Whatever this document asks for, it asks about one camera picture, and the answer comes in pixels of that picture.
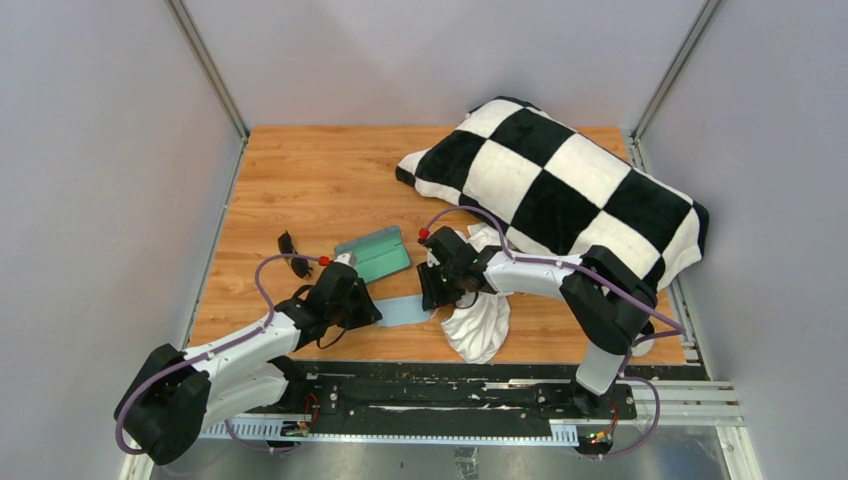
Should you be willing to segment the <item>light blue cleaning cloth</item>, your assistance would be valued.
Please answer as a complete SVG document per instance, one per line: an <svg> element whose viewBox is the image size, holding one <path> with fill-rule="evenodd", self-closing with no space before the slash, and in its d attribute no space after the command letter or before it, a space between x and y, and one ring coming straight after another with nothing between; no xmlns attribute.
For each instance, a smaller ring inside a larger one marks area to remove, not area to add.
<svg viewBox="0 0 848 480"><path fill-rule="evenodd" d="M375 306L382 315L375 325L381 328L415 325L431 318L431 312L423 308L422 294L378 300Z"/></svg>

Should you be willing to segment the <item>grey glasses case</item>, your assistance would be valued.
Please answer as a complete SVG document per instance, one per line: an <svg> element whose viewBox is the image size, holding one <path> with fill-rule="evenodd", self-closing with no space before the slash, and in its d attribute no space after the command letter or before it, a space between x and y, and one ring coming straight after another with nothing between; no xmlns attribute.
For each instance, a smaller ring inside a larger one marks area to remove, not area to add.
<svg viewBox="0 0 848 480"><path fill-rule="evenodd" d="M398 225L382 228L334 247L336 256L346 253L355 257L354 268L366 284L403 272L412 265Z"/></svg>

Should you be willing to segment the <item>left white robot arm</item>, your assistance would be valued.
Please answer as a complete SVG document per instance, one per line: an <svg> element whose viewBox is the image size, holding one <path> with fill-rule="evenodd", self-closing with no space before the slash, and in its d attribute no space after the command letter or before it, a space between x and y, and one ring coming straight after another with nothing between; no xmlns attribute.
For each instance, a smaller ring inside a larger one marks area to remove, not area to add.
<svg viewBox="0 0 848 480"><path fill-rule="evenodd" d="M327 330L352 330L380 320L350 253L318 258L312 285L254 323L199 347L155 348L119 401L114 419L118 447L157 465L181 457L199 434L248 410L274 405L298 411L306 386L295 379L290 354L317 344Z"/></svg>

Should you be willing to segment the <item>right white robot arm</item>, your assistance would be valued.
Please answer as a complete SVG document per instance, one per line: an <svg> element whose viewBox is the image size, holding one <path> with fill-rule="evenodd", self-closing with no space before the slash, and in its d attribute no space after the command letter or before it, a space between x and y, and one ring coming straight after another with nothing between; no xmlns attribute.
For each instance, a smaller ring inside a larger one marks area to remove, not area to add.
<svg viewBox="0 0 848 480"><path fill-rule="evenodd" d="M610 249L595 245L569 256L476 249L449 227L422 230L418 242L435 261L417 267L427 309L467 294L524 293L565 303L589 341L571 382L570 402L589 418L609 407L621 365L657 305L656 290Z"/></svg>

